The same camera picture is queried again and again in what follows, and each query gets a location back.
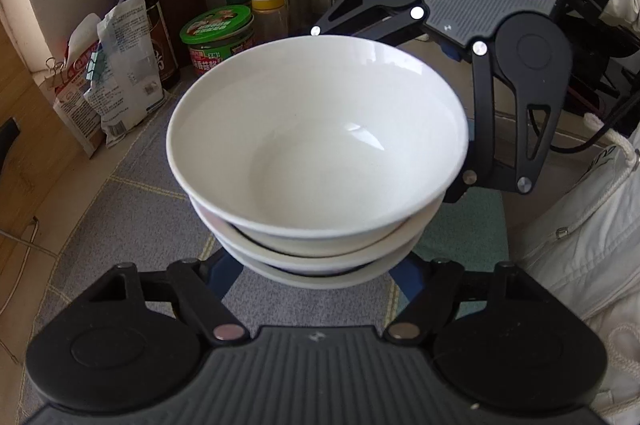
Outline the green lid sauce jar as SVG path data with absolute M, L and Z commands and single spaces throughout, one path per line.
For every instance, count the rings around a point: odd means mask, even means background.
M 247 6 L 209 10 L 183 26 L 180 39 L 194 70 L 203 75 L 221 62 L 254 46 L 254 14 Z

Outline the bamboo cutting board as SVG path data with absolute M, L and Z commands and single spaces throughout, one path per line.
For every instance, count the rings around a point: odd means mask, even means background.
M 20 134 L 1 171 L 1 229 L 19 234 L 71 163 L 87 155 L 53 111 L 6 33 L 1 34 L 1 119 Z

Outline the white clipped food bag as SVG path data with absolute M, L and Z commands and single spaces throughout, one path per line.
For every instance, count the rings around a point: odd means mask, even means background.
M 96 26 L 85 99 L 100 115 L 111 148 L 165 101 L 144 0 L 125 0 Z

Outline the red white salt bag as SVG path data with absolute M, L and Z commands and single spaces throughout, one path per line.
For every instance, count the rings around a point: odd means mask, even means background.
M 85 99 L 90 87 L 87 65 L 98 46 L 99 21 L 95 13 L 90 13 L 78 24 L 68 38 L 64 60 L 57 61 L 53 56 L 47 59 L 47 73 L 39 86 L 88 157 L 93 156 L 104 141 L 100 115 Z

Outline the grey checked table mat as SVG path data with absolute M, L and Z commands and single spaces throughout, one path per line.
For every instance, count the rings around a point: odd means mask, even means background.
M 35 332 L 117 263 L 160 271 L 179 259 L 206 259 L 219 251 L 166 159 L 166 129 L 180 94 L 168 94 L 70 232 L 32 324 Z M 491 270 L 508 255 L 501 194 L 473 189 L 459 202 L 442 205 L 415 251 L 426 260 L 450 258 L 469 270 Z M 243 269 L 224 304 L 251 331 L 262 324 L 382 329 L 407 299 L 390 275 L 349 289 L 319 291 Z

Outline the black handled kitchen knife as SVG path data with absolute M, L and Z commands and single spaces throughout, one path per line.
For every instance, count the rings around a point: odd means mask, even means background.
M 16 120 L 11 117 L 6 120 L 0 127 L 0 170 L 3 168 L 3 164 L 6 161 L 11 146 L 20 135 L 21 130 L 18 127 Z

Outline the yellow lid spice jar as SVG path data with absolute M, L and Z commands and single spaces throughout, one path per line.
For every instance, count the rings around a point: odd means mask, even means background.
M 252 0 L 252 9 L 258 44 L 288 36 L 288 11 L 285 0 Z

